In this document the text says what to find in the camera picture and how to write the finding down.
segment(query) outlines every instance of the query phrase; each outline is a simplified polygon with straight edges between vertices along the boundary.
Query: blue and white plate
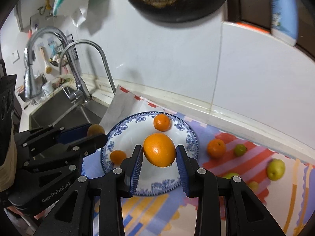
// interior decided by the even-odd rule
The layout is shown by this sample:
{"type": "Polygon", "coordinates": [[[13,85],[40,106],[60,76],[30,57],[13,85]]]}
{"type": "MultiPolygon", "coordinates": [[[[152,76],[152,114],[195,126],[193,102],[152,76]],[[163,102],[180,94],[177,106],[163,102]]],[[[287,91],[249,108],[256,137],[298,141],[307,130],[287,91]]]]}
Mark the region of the blue and white plate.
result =
{"type": "MultiPolygon", "coordinates": [[[[147,136],[160,132],[153,126],[153,119],[158,114],[165,114],[171,119],[171,128],[163,132],[168,135],[175,147],[184,145],[189,157],[198,158],[198,140],[192,128],[180,118],[164,112],[141,112],[119,122],[109,133],[108,142],[101,149],[101,163],[105,173],[114,168],[110,153],[122,150],[131,157],[136,145],[143,145],[147,136]]],[[[159,168],[152,165],[143,156],[143,162],[136,195],[152,196],[167,193],[181,184],[176,161],[170,167],[159,168]]]]}

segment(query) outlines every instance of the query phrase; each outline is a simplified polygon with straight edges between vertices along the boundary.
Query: yellow-green fruit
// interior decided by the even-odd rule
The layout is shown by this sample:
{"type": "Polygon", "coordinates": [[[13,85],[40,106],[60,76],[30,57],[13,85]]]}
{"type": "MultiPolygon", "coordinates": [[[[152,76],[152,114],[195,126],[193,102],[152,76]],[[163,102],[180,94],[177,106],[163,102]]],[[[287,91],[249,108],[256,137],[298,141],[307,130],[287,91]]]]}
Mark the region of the yellow-green fruit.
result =
{"type": "Polygon", "coordinates": [[[237,144],[234,148],[234,154],[237,157],[243,156],[247,152],[247,147],[243,144],[237,144]]]}
{"type": "Polygon", "coordinates": [[[233,176],[239,176],[239,174],[233,173],[233,172],[227,173],[227,174],[224,176],[224,178],[226,178],[226,179],[231,179],[233,176]]]}
{"type": "Polygon", "coordinates": [[[249,182],[248,187],[253,191],[256,192],[258,190],[259,184],[255,181],[249,182]]]}
{"type": "Polygon", "coordinates": [[[267,167],[267,176],[270,180],[276,181],[282,178],[285,172],[285,164],[282,160],[273,159],[267,167]]]}

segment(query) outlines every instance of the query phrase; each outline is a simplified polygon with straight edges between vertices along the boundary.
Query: colorful tablecloth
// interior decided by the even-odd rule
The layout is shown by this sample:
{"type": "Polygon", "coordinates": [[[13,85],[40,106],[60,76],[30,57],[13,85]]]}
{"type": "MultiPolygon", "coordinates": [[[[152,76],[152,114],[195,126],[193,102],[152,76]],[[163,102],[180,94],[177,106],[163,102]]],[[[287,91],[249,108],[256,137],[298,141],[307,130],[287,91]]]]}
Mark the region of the colorful tablecloth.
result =
{"type": "MultiPolygon", "coordinates": [[[[144,109],[164,110],[186,121],[196,132],[199,141],[198,163],[217,176],[229,172],[238,173],[245,182],[256,181],[258,198],[264,203],[287,236],[297,235],[315,210],[315,167],[294,157],[271,151],[256,143],[220,131],[218,128],[195,121],[189,117],[157,106],[142,97],[119,87],[119,99],[137,103],[138,112],[144,109]],[[210,140],[218,138],[226,143],[227,153],[221,159],[211,159],[206,147],[210,140]],[[236,144],[244,144],[248,151],[241,157],[233,154],[236,144]],[[272,159],[281,159],[286,165],[284,176],[270,181],[266,166],[272,159]]],[[[84,159],[82,173],[89,178],[103,176],[100,150],[84,159]]],[[[192,236],[194,235],[198,198],[189,199],[182,187],[155,197],[122,199],[123,223],[126,236],[192,236]]],[[[99,200],[95,205],[94,235],[98,235],[99,200]]],[[[221,228],[225,231],[224,204],[221,203],[221,228]]]]}

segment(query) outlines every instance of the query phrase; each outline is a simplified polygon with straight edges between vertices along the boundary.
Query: faucet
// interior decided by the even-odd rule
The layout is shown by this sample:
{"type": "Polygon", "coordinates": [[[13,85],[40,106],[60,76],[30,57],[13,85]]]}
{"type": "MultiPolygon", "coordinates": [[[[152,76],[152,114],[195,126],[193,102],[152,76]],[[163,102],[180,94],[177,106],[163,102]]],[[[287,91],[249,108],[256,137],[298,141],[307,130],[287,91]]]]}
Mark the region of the faucet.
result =
{"type": "MultiPolygon", "coordinates": [[[[53,34],[56,36],[62,43],[63,47],[66,47],[68,45],[67,38],[65,34],[56,27],[43,27],[39,30],[37,30],[31,38],[26,43],[26,47],[24,49],[24,65],[25,65],[25,80],[24,80],[24,86],[25,86],[25,98],[26,99],[32,99],[36,96],[39,96],[41,93],[42,84],[38,84],[35,81],[34,74],[33,74],[33,61],[34,61],[34,55],[32,53],[32,48],[34,46],[35,41],[41,37],[43,34],[53,34]]],[[[85,82],[81,78],[78,68],[76,67],[75,63],[73,62],[72,55],[68,52],[66,53],[67,60],[69,63],[69,66],[72,70],[74,79],[76,81],[77,90],[73,92],[73,95],[70,97],[73,100],[78,99],[81,96],[84,96],[84,101],[89,101],[91,99],[91,95],[88,91],[88,88],[86,87],[85,82]]]]}
{"type": "MultiPolygon", "coordinates": [[[[115,84],[114,84],[113,78],[111,76],[111,72],[109,70],[109,66],[108,66],[108,63],[107,63],[107,60],[106,60],[105,53],[104,53],[102,48],[97,43],[89,41],[89,40],[77,40],[77,41],[74,41],[74,42],[70,43],[67,47],[64,48],[64,50],[60,54],[60,58],[63,58],[64,54],[69,50],[69,48],[71,48],[72,46],[74,46],[76,44],[79,44],[79,43],[89,44],[89,45],[93,46],[94,48],[96,48],[97,51],[100,53],[100,55],[102,57],[102,60],[103,60],[104,67],[105,67],[105,71],[106,71],[106,74],[107,74],[107,77],[108,77],[108,80],[109,80],[109,83],[111,85],[111,89],[112,89],[113,93],[115,94],[116,88],[115,88],[115,84]]],[[[58,66],[59,66],[59,73],[61,74],[61,60],[59,61],[58,66]]]]}

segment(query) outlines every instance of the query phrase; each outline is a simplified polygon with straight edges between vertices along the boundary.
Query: scrub brush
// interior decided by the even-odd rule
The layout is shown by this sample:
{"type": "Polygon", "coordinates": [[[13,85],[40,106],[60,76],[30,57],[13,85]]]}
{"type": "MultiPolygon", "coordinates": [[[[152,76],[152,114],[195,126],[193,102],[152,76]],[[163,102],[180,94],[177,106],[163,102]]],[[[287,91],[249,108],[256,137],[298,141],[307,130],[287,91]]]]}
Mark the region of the scrub brush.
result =
{"type": "Polygon", "coordinates": [[[53,69],[51,68],[51,66],[48,64],[48,62],[47,62],[47,60],[46,60],[46,56],[45,56],[45,52],[44,52],[44,47],[40,47],[39,49],[40,49],[40,51],[41,51],[43,60],[45,61],[45,72],[46,72],[47,74],[50,74],[53,69]]]}

